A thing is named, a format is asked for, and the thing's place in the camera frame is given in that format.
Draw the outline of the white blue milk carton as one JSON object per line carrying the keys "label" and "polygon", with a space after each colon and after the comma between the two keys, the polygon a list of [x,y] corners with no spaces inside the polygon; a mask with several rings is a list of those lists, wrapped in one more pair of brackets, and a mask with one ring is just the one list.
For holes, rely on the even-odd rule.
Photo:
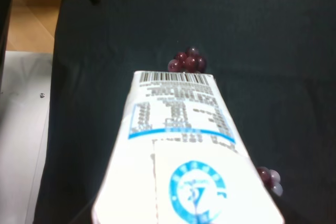
{"label": "white blue milk carton", "polygon": [[284,223],[210,74],[137,71],[93,223]]}

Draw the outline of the black tablecloth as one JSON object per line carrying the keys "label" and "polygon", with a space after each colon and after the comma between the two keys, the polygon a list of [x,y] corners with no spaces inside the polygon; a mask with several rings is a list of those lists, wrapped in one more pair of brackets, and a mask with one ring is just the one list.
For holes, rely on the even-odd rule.
{"label": "black tablecloth", "polygon": [[62,0],[34,223],[91,206],[133,73],[196,48],[288,223],[335,223],[335,0]]}

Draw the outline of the red artificial grape bunch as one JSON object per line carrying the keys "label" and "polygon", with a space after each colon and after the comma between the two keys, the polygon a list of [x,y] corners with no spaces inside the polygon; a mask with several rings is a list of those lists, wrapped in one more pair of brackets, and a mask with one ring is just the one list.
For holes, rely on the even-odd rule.
{"label": "red artificial grape bunch", "polygon": [[[184,52],[178,52],[167,65],[169,72],[205,73],[206,67],[206,59],[200,55],[195,47],[188,47]],[[257,167],[257,172],[268,189],[277,196],[282,195],[281,178],[277,171],[265,167]]]}

